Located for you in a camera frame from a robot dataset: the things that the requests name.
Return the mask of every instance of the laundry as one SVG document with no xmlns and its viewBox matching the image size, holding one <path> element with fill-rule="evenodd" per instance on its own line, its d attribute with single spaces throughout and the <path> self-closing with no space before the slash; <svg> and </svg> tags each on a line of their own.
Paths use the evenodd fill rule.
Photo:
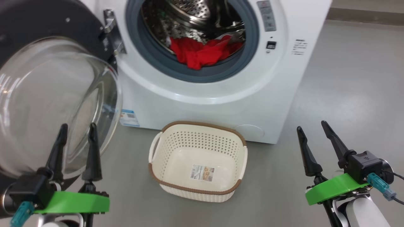
<svg viewBox="0 0 404 227">
<path fill-rule="evenodd" d="M 236 52 L 243 43 L 231 42 L 231 36 L 223 36 L 219 40 L 210 40 L 205 45 L 188 37 L 174 39 L 170 37 L 170 49 L 177 55 L 180 63 L 188 68 L 200 70 L 204 65 L 214 65 Z"/>
</svg>

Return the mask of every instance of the door hinge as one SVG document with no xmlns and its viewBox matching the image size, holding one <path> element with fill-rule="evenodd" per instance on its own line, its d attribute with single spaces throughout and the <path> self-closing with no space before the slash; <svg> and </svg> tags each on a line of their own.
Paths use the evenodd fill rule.
<svg viewBox="0 0 404 227">
<path fill-rule="evenodd" d="M 119 53 L 126 54 L 125 45 L 122 41 L 122 36 L 119 32 L 119 27 L 112 9 L 104 9 L 104 22 L 104 32 L 109 36 L 112 42 L 114 55 L 118 55 Z"/>
</svg>

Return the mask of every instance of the white plastic basket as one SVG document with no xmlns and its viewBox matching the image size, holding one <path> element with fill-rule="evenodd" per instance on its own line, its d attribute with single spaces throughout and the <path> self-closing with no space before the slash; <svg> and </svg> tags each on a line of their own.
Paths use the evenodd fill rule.
<svg viewBox="0 0 404 227">
<path fill-rule="evenodd" d="M 247 153 L 244 138 L 233 129 L 173 122 L 154 138 L 149 170 L 168 193 L 205 202 L 224 202 L 241 183 Z"/>
</svg>

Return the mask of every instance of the green bracket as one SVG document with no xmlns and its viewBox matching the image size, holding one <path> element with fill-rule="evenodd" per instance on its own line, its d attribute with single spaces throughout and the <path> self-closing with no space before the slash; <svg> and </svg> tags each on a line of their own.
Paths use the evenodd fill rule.
<svg viewBox="0 0 404 227">
<path fill-rule="evenodd" d="M 70 214 L 109 212 L 109 198 L 101 195 L 56 191 L 48 206 L 36 214 Z"/>
<path fill-rule="evenodd" d="M 306 199 L 309 205 L 313 205 L 367 185 L 358 184 L 349 174 L 344 173 L 314 186 L 306 192 Z"/>
</svg>

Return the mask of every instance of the teal cable connector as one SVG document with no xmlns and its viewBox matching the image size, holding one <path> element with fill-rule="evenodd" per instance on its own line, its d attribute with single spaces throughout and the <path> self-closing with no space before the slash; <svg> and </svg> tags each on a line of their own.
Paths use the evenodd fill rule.
<svg viewBox="0 0 404 227">
<path fill-rule="evenodd" d="M 375 189 L 383 193 L 384 198 L 386 198 L 388 201 L 392 201 L 393 197 L 397 195 L 395 191 L 389 188 L 390 185 L 387 184 L 382 178 L 377 176 L 374 172 L 368 175 L 367 182 Z"/>
<path fill-rule="evenodd" d="M 34 210 L 31 202 L 23 201 L 10 221 L 11 227 L 23 227 L 28 218 L 34 214 Z"/>
</svg>

